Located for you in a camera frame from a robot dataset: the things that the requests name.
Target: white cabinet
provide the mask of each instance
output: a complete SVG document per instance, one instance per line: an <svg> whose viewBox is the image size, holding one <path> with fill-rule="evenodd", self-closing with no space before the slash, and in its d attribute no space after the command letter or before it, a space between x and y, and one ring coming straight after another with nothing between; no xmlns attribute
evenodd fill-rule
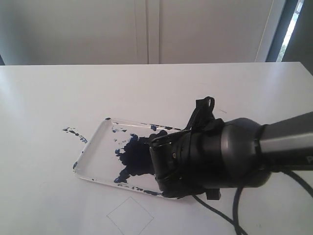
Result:
<svg viewBox="0 0 313 235"><path fill-rule="evenodd" d="M10 64L265 61L285 0L0 2Z"/></svg>

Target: black wire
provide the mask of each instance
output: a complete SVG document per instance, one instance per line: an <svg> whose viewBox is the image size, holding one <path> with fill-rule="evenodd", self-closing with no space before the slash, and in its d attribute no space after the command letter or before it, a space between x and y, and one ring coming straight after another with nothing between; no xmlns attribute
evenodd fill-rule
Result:
<svg viewBox="0 0 313 235"><path fill-rule="evenodd" d="M212 206L206 204L204 201L202 201L202 200L201 200L200 198L198 198L197 196L195 196L195 195L192 195L192 196L193 196L193 198L195 198L196 201L199 202L201 205L203 205L204 207L208 208L210 211L212 211L212 212L218 214L218 215L219 215L220 217L222 217L224 220L226 220L227 222L229 222L230 224L232 224L233 226L235 226L235 225L234 225L234 221L233 221L231 218L229 218L227 215L225 215L225 214L222 213L221 211L215 209L214 207L212 207ZM241 234L243 234L243 235L248 235L240 226L239 226L239 231L240 231L240 233L239 233L240 235L241 235Z"/></svg>
<svg viewBox="0 0 313 235"><path fill-rule="evenodd" d="M313 198L313 188L307 182L305 182L305 180L303 180L299 175L297 175L296 173L294 173L293 171L288 170L288 169L282 169L280 171L283 172L284 174L290 176L291 178L293 178ZM238 207L239 207L240 195L241 195L245 185L249 182L249 180L251 178L253 178L253 176L255 176L255 175L251 175L242 185L240 185L237 188L235 196L234 196L234 201L233 201L233 222L234 222L234 228L235 228L236 235L241 235L241 231L242 231L242 228L239 225L239 218L238 218Z"/></svg>

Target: transparent tray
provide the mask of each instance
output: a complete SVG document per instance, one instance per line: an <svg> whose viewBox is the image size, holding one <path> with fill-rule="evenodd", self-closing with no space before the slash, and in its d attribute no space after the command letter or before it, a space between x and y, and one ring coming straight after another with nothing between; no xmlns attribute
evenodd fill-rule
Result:
<svg viewBox="0 0 313 235"><path fill-rule="evenodd" d="M148 137L180 129L106 118L73 169L88 181L161 196L154 177Z"/></svg>

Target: white table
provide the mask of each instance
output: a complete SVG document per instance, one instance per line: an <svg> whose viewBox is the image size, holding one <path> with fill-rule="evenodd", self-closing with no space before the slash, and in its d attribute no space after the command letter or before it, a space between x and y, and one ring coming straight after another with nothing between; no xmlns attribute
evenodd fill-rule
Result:
<svg viewBox="0 0 313 235"><path fill-rule="evenodd" d="M62 131L75 127L89 140L105 117L184 127L195 100L208 95L216 117L273 123L313 110L313 77L300 63L0 67L0 234L121 235L107 215L128 199L154 217L141 235L233 235L191 197L76 178L72 166L85 144ZM313 173L300 174L313 185ZM208 203L231 217L234 192L222 189L221 200ZM123 207L125 226L144 216L132 206ZM283 174L245 189L239 212L250 235L313 231L313 200Z"/></svg>

